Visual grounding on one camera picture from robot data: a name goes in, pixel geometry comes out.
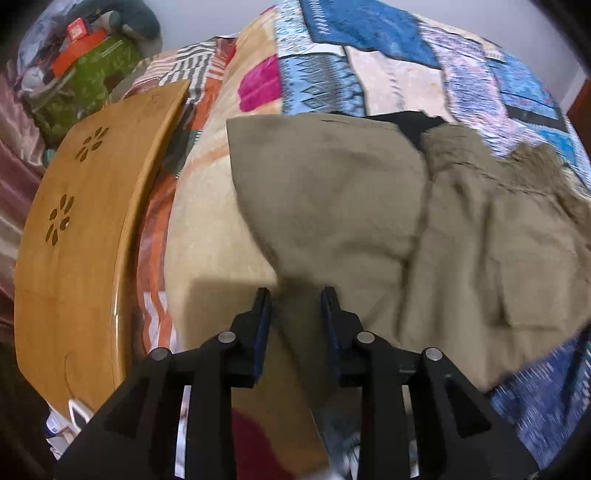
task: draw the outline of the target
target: fabric pocket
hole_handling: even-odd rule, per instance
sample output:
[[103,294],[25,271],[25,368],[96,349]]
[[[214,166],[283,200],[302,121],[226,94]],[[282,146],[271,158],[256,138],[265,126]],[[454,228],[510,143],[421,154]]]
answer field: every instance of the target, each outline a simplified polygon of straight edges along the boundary
[[507,190],[489,209],[486,277],[492,323],[570,332],[591,313],[591,254],[555,198]]

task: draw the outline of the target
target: pink patch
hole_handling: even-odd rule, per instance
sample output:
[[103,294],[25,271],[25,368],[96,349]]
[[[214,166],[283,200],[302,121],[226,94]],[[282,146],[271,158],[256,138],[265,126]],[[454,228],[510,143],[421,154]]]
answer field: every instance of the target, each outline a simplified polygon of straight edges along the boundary
[[238,95],[242,112],[250,112],[281,98],[277,55],[266,58],[244,76],[238,87]]

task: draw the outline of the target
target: green bag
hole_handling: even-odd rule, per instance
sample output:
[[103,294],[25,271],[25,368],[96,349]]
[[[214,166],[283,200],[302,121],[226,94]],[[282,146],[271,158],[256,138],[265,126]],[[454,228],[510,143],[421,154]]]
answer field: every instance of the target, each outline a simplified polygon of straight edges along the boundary
[[61,78],[27,98],[47,146],[57,147],[72,125],[100,110],[109,93],[140,59],[129,40],[108,37],[78,58]]

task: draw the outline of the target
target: blue patterned fabric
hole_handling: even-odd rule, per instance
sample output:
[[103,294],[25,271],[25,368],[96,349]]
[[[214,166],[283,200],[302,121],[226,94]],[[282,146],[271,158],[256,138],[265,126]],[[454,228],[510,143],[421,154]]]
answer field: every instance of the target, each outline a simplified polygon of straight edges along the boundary
[[555,128],[545,127],[544,125],[526,124],[525,122],[520,123],[544,137],[544,139],[556,149],[557,153],[568,162],[571,167],[577,167],[573,141],[568,133],[556,130]]
[[529,112],[558,120],[554,99],[533,73],[513,55],[503,50],[505,62],[488,60],[501,91],[501,98]]
[[574,164],[571,164],[571,166],[587,187],[587,191],[591,192],[591,163],[589,163],[589,156],[568,117],[564,117],[564,123],[574,146]]
[[387,57],[438,68],[410,13],[376,0],[301,0],[313,41],[378,50]]
[[589,405],[589,330],[515,373],[490,394],[492,407],[514,425],[540,468],[554,459]]
[[536,132],[507,116],[479,43],[423,22],[419,29],[443,70],[449,111],[478,130],[495,155],[505,157],[521,142],[544,142]]
[[330,53],[279,59],[283,113],[342,112],[365,116],[363,89],[346,57]]

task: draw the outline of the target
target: beige fabric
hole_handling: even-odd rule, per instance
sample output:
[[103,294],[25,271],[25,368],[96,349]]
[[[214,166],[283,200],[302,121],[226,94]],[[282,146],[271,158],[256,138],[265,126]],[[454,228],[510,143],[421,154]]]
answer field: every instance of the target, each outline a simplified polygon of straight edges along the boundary
[[438,346],[483,389],[588,320],[589,210],[551,147],[499,161],[477,132],[445,125],[423,135],[423,158],[393,125],[315,113],[228,131],[239,205],[285,287],[278,321],[315,407],[330,393],[327,284],[367,329]]
[[[270,10],[240,33],[218,99],[178,181],[164,276],[183,348],[228,328],[237,313],[251,308],[258,287],[277,282],[238,210],[226,136],[228,118],[281,112],[281,100],[248,113],[239,108],[244,75],[277,53],[273,20]],[[287,471],[299,476],[327,465],[296,366],[274,328],[262,378],[253,390],[233,391],[232,406],[259,424]]]

